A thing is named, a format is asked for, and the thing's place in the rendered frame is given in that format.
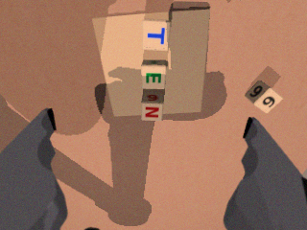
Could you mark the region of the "tan mat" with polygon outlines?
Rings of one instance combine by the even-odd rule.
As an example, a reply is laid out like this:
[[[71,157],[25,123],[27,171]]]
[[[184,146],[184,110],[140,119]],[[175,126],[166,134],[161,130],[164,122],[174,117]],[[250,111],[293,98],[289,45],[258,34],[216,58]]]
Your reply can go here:
[[[163,114],[201,112],[210,10],[92,18],[115,116],[141,115],[144,93],[163,95]],[[142,20],[170,20],[168,51],[142,49]],[[165,60],[165,89],[141,87],[144,59]]]

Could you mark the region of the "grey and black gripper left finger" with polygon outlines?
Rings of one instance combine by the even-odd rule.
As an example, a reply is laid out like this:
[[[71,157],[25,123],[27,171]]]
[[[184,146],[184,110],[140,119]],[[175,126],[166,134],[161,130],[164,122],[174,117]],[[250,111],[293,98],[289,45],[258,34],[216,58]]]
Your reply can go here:
[[[52,172],[52,108],[43,109],[0,152],[0,230],[60,230],[68,211]]]

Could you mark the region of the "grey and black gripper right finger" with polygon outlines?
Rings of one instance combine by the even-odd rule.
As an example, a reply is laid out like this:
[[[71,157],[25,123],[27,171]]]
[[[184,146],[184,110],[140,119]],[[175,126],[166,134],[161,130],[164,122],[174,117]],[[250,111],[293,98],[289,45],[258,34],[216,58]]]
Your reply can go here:
[[[226,230],[307,230],[307,179],[254,117],[243,135],[245,175],[227,203]]]

